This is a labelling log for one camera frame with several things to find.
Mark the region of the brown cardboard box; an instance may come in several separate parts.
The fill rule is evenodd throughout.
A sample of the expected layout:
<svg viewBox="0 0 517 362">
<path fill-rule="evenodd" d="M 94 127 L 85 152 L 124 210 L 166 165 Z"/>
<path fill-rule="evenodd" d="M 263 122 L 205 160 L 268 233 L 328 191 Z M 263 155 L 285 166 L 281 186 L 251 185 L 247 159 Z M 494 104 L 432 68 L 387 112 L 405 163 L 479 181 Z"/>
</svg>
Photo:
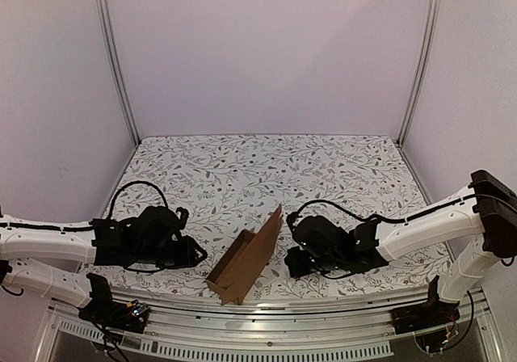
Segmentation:
<svg viewBox="0 0 517 362">
<path fill-rule="evenodd" d="M 205 279 L 221 305 L 243 303 L 274 254 L 282 224 L 282 206 L 279 204 L 257 233 L 242 230 L 221 256 Z"/>
</svg>

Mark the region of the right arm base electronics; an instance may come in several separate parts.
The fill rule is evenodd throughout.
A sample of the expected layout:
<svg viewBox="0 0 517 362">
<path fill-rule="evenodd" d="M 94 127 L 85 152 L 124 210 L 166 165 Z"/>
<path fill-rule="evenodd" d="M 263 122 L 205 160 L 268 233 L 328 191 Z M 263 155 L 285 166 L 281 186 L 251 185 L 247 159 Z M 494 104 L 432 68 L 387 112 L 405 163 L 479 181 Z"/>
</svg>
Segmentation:
<svg viewBox="0 0 517 362">
<path fill-rule="evenodd" d="M 429 284 L 427 299 L 418 304 L 407 305 L 390 311 L 391 325 L 397 335 L 441 326 L 441 329 L 417 335 L 417 346 L 427 354 L 444 351 L 460 318 L 459 303 L 446 303 L 439 299 L 439 277 Z"/>
</svg>

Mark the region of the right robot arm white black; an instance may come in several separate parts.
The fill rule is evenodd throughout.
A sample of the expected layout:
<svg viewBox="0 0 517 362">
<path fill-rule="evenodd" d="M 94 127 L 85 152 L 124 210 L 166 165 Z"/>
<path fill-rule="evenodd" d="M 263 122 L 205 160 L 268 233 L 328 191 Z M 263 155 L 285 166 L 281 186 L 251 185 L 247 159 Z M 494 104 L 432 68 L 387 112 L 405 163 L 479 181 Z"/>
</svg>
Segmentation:
<svg viewBox="0 0 517 362">
<path fill-rule="evenodd" d="M 351 231 L 323 216 L 288 214 L 296 246 L 284 262 L 292 278 L 339 270 L 346 276 L 384 267 L 413 251 L 469 236 L 469 245 L 428 289 L 418 320 L 435 326 L 496 263 L 516 256 L 516 194 L 486 170 L 448 198 L 399 218 L 372 214 Z"/>
</svg>

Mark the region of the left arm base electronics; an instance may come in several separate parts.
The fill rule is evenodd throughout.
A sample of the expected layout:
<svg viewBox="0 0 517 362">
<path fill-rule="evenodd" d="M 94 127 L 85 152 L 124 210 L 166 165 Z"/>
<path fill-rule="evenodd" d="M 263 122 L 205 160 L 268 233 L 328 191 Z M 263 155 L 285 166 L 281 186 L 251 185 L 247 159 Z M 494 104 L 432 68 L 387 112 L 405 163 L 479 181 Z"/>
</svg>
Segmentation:
<svg viewBox="0 0 517 362">
<path fill-rule="evenodd" d="M 114 301 L 110 286 L 103 276 L 88 273 L 90 281 L 90 302 L 78 310 L 78 317 L 100 327 L 109 327 L 143 334 L 146 328 L 150 307 L 138 300 L 126 303 Z"/>
</svg>

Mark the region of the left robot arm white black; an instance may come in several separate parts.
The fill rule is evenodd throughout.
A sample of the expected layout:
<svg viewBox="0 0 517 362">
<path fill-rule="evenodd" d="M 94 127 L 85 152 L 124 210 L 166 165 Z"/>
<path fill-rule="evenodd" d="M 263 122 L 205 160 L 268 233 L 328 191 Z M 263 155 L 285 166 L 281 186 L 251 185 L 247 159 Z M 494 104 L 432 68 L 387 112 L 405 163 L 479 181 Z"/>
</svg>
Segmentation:
<svg viewBox="0 0 517 362">
<path fill-rule="evenodd" d="M 1 284 L 88 307 L 103 325 L 120 318 L 108 282 L 48 265 L 49 259 L 95 266 L 150 264 L 154 272 L 196 267 L 208 254 L 182 233 L 188 211 L 149 206 L 140 216 L 50 225 L 4 216 L 1 219 Z"/>
</svg>

